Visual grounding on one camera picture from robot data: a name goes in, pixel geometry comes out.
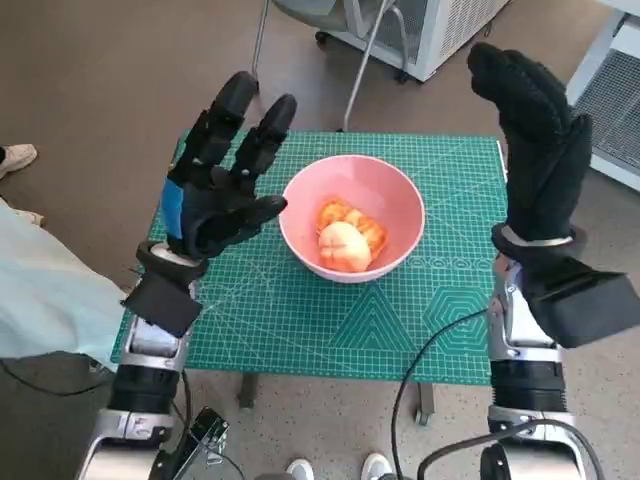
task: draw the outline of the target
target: table leg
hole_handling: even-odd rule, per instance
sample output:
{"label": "table leg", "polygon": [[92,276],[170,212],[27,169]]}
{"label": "table leg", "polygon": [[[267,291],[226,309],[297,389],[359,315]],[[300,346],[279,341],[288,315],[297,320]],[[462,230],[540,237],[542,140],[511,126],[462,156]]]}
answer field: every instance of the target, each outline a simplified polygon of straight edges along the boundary
{"label": "table leg", "polygon": [[242,385],[240,393],[238,393],[238,403],[240,408],[251,410],[256,405],[256,396],[258,394],[258,374],[243,373]]}
{"label": "table leg", "polygon": [[418,383],[418,406],[416,408],[416,423],[426,427],[429,417],[436,412],[432,383]]}

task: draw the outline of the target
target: pink bowl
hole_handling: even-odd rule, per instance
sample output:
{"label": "pink bowl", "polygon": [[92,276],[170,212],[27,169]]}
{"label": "pink bowl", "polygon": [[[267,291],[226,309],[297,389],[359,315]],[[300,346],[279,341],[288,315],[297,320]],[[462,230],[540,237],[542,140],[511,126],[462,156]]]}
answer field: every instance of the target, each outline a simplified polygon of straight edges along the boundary
{"label": "pink bowl", "polygon": [[[339,155],[318,160],[291,179],[284,196],[289,206],[279,218],[287,245],[312,272],[334,282],[361,283],[382,277],[407,258],[424,231],[420,192],[404,173],[377,158]],[[387,245],[366,272],[342,273],[320,265],[316,217],[324,203],[335,197],[387,228]]]}

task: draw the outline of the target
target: floor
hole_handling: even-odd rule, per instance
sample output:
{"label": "floor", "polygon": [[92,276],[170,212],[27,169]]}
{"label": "floor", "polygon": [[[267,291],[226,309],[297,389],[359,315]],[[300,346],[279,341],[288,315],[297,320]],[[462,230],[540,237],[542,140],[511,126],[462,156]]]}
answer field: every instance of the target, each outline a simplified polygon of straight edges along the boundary
{"label": "floor", "polygon": [[[48,218],[48,229],[91,268],[121,286],[144,238],[176,135],[226,78],[250,62],[260,2],[0,0],[0,138],[34,142],[42,154],[3,180],[2,194]],[[490,41],[522,49],[568,80],[608,11],[592,0],[514,0]],[[397,86],[388,67],[367,70],[355,130],[499,135],[493,108],[469,88],[467,49],[424,86]],[[283,92],[296,95],[296,129],[335,129],[358,55],[309,28],[270,15],[260,69],[262,97],[249,119]],[[585,182],[575,222],[590,234],[591,264],[628,271],[640,289],[640,197],[597,173]],[[610,480],[640,471],[640,329],[567,354],[570,405],[600,453]],[[86,362],[54,355],[19,371],[58,388],[94,381]],[[393,383],[264,377],[258,408],[238,411],[239,375],[194,373],[197,408],[211,405],[232,424],[228,454],[247,478],[282,469],[294,456],[317,478],[357,478],[371,450],[389,453]],[[52,399],[0,375],[3,478],[72,478],[95,411],[107,392]],[[400,431],[405,471],[434,448],[486,431],[488,389],[441,386],[438,414],[414,427],[410,401]],[[447,458],[433,478],[477,478],[479,451]],[[194,468],[193,478],[218,471]],[[225,478],[233,478],[225,471]]]}

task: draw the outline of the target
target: person's foot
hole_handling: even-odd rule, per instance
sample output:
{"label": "person's foot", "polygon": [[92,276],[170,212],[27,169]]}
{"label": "person's foot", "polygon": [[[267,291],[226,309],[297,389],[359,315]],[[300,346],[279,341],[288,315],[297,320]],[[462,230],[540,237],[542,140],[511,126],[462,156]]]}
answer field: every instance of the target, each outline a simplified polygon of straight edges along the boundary
{"label": "person's foot", "polygon": [[372,453],[364,461],[362,466],[362,480],[378,480],[388,473],[393,473],[391,463],[384,455]]}
{"label": "person's foot", "polygon": [[19,217],[24,218],[25,220],[27,220],[29,223],[37,226],[37,227],[42,227],[42,225],[44,225],[44,217],[42,215],[40,215],[39,213],[35,213],[35,212],[29,212],[28,210],[18,210],[16,208],[12,209],[14,211],[14,213],[16,215],[18,215]]}
{"label": "person's foot", "polygon": [[15,172],[26,167],[38,156],[36,147],[30,143],[23,145],[9,145],[3,147],[4,160],[0,162],[0,178],[9,172]]}
{"label": "person's foot", "polygon": [[313,469],[311,464],[304,458],[298,458],[291,462],[287,473],[293,475],[296,480],[313,480]]}

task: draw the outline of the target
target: cutting mat grid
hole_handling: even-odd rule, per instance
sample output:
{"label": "cutting mat grid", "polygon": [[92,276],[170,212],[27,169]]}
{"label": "cutting mat grid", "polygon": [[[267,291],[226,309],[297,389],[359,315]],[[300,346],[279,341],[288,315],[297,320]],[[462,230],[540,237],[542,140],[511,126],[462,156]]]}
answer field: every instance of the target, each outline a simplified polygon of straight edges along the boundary
{"label": "cutting mat grid", "polygon": [[[308,271],[272,222],[213,260],[199,282],[204,308],[188,367],[398,380],[436,330],[486,306],[490,228],[506,209],[496,139],[294,132],[258,190],[280,193],[304,166],[345,153],[382,158],[416,184],[427,222],[414,253],[377,282],[339,285]],[[156,214],[149,238],[164,236]],[[130,319],[127,313],[115,360]],[[483,318],[459,326],[428,352],[414,378],[487,384],[486,341]]]}

